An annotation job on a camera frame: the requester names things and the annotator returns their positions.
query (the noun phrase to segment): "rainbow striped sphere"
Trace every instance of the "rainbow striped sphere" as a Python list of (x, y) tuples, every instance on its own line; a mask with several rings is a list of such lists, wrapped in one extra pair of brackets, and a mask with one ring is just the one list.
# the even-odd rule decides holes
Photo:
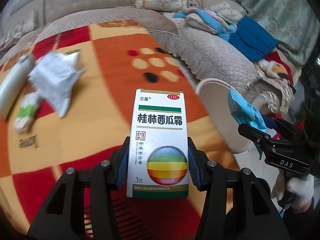
[(188, 170), (188, 162), (179, 148), (161, 146), (150, 154), (147, 169), (155, 183), (171, 186), (184, 178)]

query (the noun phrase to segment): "stuffed toy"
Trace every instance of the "stuffed toy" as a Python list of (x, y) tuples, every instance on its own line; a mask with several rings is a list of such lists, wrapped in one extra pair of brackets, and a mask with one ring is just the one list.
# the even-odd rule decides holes
[(270, 78), (287, 80), (287, 84), (293, 88), (293, 79), (290, 67), (284, 63), (278, 52), (269, 53), (258, 62), (260, 69)]
[(269, 77), (269, 78), (277, 78), (277, 79), (287, 79), (289, 80), (289, 76), (285, 67), (277, 63), (275, 61), (267, 61), (265, 59), (259, 60), (260, 69)]

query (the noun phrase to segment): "red otc oval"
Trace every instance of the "red otc oval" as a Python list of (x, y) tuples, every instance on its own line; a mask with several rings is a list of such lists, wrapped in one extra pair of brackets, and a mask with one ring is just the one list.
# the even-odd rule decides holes
[(177, 99), (179, 99), (180, 97), (177, 96), (177, 95), (168, 95), (168, 98), (169, 98), (169, 99), (173, 99), (173, 100), (177, 100)]

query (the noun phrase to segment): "blue plastic package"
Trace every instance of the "blue plastic package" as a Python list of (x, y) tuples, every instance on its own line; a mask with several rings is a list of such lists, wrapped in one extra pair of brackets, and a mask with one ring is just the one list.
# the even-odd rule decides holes
[[(266, 124), (264, 123), (260, 112), (234, 89), (230, 89), (228, 93), (228, 105), (232, 117), (238, 124), (246, 123), (263, 132), (267, 132)], [(258, 144), (255, 143), (254, 145), (259, 152), (259, 159), (261, 160), (263, 152), (260, 150)]]

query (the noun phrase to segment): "folded clothes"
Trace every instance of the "folded clothes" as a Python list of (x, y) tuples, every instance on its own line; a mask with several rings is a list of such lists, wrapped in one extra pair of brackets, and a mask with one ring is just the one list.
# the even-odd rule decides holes
[(229, 43), (252, 62), (263, 59), (278, 44), (271, 34), (249, 16), (244, 16), (237, 27), (236, 33), (230, 35)]
[(174, 14), (174, 18), (185, 18), (190, 13), (196, 13), (200, 18), (208, 24), (210, 27), (217, 31), (217, 35), (228, 41), (231, 33), (235, 33), (237, 30), (236, 25), (228, 25), (223, 19), (218, 17), (214, 12), (191, 8), (184, 12), (177, 12)]
[(211, 10), (231, 24), (236, 24), (245, 15), (242, 7), (240, 7), (239, 10), (231, 9), (230, 5), (225, 1), (212, 5)]

